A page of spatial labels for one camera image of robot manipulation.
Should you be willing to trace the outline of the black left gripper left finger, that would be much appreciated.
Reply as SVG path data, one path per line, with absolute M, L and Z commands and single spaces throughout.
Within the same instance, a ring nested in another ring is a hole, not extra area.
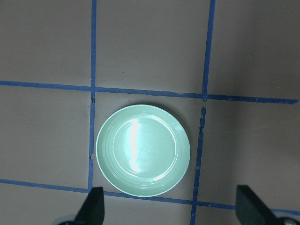
M 102 187 L 93 187 L 75 219 L 75 225 L 102 225 L 105 218 L 104 191 Z

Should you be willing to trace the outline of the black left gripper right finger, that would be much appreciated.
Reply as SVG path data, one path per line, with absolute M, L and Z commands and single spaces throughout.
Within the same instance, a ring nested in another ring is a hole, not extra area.
M 280 225 L 281 219 L 247 185 L 236 187 L 236 217 L 241 225 Z

